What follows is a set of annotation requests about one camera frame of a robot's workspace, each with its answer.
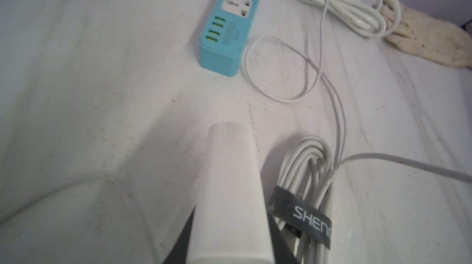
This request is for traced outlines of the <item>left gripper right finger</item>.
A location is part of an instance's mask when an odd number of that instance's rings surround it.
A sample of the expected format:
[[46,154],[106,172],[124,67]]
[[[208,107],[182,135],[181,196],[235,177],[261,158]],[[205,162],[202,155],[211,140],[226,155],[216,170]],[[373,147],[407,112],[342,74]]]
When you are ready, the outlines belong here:
[[274,250],[275,264],[298,264],[299,262],[296,260],[292,251],[283,239],[282,233],[275,223],[273,216],[268,213],[267,218],[269,222],[272,247]]

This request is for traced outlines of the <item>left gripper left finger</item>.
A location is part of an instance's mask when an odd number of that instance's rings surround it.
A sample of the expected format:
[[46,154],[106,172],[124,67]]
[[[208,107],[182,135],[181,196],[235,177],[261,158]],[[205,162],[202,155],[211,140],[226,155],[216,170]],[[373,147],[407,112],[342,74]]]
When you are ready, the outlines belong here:
[[179,237],[174,244],[172,250],[167,255],[163,264],[185,264],[188,254],[188,246],[191,236],[191,228],[194,219],[195,209],[192,210],[183,230],[179,234]]

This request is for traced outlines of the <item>turquoise power strip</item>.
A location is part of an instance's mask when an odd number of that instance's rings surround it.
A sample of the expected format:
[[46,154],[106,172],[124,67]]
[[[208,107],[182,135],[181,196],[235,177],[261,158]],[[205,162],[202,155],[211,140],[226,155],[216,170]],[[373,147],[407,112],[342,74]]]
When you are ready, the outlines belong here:
[[233,77],[240,67],[259,0],[216,0],[199,40],[204,69]]

